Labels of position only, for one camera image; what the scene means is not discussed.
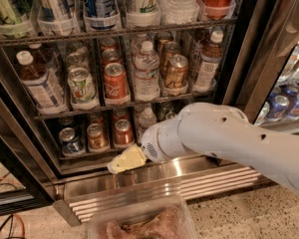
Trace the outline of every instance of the black vent on robot arm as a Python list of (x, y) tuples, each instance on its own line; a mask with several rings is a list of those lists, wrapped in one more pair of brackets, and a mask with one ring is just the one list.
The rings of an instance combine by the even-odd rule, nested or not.
[(157, 152), (150, 143), (148, 143), (148, 151), (149, 151), (149, 155), (151, 155), (153, 158), (157, 158)]

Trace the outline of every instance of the refrigerator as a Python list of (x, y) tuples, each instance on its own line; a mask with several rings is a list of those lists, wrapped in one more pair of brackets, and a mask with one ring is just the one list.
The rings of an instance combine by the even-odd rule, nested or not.
[[(240, 108), (254, 123), (299, 41), (299, 0), (235, 3), (233, 16), (217, 21), (142, 28), (125, 28), (123, 21), (122, 29), (111, 31), (0, 39), (0, 163), (22, 185), (0, 192), (0, 215), (53, 205), (71, 226), (76, 226), (89, 222), (95, 212), (136, 202), (174, 194), (188, 200), (269, 182), (251, 167), (203, 155), (165, 163), (148, 161), (117, 175), (107, 169), (107, 163), (122, 152), (113, 145), (101, 154), (87, 151), (76, 158), (63, 156), (56, 138), (58, 119), (74, 116), (85, 121), (90, 111), (69, 110), (42, 116), (16, 70), (16, 53), (33, 43), (58, 43), (62, 47), (67, 42), (89, 41), (97, 65), (97, 40), (104, 37), (119, 37), (124, 43), (136, 33), (169, 30), (178, 33), (176, 37), (182, 40), (184, 33), (219, 26), (226, 33), (225, 56), (216, 87), (206, 94), (159, 97), (152, 103), (194, 100), (229, 105)], [(113, 109), (131, 109), (139, 103), (134, 97), (117, 106), (104, 106), (101, 102), (96, 110), (109, 118)]]

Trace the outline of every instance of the floor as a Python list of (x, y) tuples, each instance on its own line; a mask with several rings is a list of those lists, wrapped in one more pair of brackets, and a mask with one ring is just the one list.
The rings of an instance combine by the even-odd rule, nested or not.
[[(299, 195), (279, 185), (237, 190), (187, 204), (199, 239), (299, 239)], [(70, 227), (53, 207), (18, 214), (27, 239), (88, 238), (88, 224)], [(0, 225), (5, 219), (0, 217)], [(6, 238), (9, 229), (10, 224), (0, 238)], [(20, 236), (19, 226), (12, 230), (14, 236)]]

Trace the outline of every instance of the terrazzo floor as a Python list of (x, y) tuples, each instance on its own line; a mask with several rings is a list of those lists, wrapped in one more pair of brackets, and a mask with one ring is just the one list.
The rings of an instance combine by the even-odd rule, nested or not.
[[(299, 195), (279, 185), (236, 190), (187, 204), (199, 239), (299, 239)], [(70, 227), (53, 207), (18, 214), (27, 239), (88, 238), (88, 224)], [(0, 225), (5, 219), (0, 217)], [(14, 227), (13, 234), (18, 235), (18, 230)]]

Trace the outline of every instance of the white robotic arm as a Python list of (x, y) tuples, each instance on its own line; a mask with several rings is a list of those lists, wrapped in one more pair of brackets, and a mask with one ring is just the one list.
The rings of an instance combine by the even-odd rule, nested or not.
[(235, 108), (189, 105), (150, 127), (142, 148), (153, 162), (193, 152), (234, 161), (299, 193), (299, 136), (253, 125)]

